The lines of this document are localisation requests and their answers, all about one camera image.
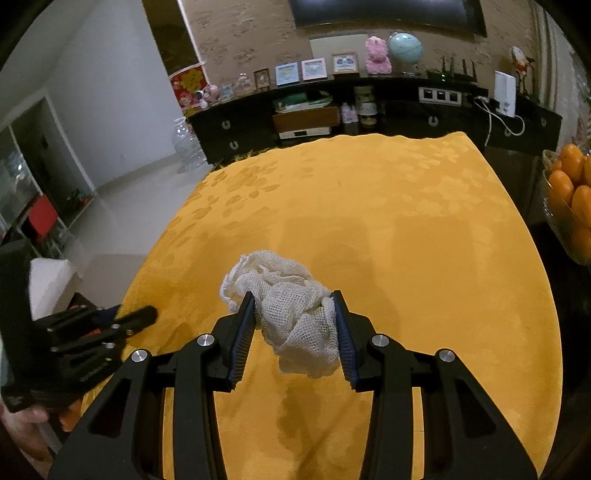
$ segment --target brown drawer box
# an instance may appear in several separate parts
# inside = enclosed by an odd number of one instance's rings
[[[273,115],[273,122],[278,133],[335,127],[340,124],[340,109],[337,106],[325,106],[315,110],[277,113]]]

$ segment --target white cable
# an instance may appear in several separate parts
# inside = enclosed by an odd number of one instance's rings
[[[520,137],[521,135],[523,135],[525,133],[525,120],[523,120],[519,115],[516,115],[515,117],[518,118],[519,120],[521,120],[521,123],[523,124],[523,128],[521,129],[521,132],[519,132],[518,134],[516,134],[513,130],[511,130],[511,128],[509,128],[507,126],[507,124],[505,123],[505,121],[498,116],[496,113],[491,112],[491,110],[488,108],[488,98],[486,97],[475,97],[474,98],[474,105],[476,105],[478,108],[480,108],[481,110],[484,110],[485,112],[488,113],[488,136],[486,137],[486,142],[484,143],[484,146],[488,145],[488,141],[491,139],[491,135],[492,135],[492,117],[497,117],[501,123],[505,126],[505,128],[507,129],[507,131],[511,134],[514,135],[515,137]]]

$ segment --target gauze rag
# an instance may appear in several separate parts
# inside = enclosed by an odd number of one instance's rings
[[[269,250],[241,255],[220,287],[232,313],[247,291],[255,297],[256,326],[279,356],[283,373],[318,378],[338,367],[335,303],[307,268]]]

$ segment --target orange fruit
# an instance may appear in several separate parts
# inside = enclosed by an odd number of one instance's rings
[[[582,183],[585,156],[580,148],[573,144],[565,145],[558,159],[562,162],[562,171],[570,177],[572,182]]]
[[[548,182],[552,186],[548,190],[548,197],[560,199],[570,205],[574,193],[574,186],[573,182],[570,181],[570,177],[562,170],[556,170],[550,174]]]
[[[585,157],[585,167],[583,168],[585,183],[591,187],[591,155]]]
[[[587,228],[591,227],[591,187],[581,185],[574,191],[571,204],[573,213],[579,223]]]
[[[579,227],[573,232],[572,237],[573,250],[583,260],[591,259],[591,230]]]

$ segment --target glass fruit bowl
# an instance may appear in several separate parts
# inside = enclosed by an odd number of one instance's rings
[[[544,150],[542,153],[544,171],[540,179],[540,190],[543,194],[544,215],[569,257],[579,265],[591,265],[590,229],[581,225],[571,207],[548,182],[552,165],[557,160],[558,154],[555,152]]]

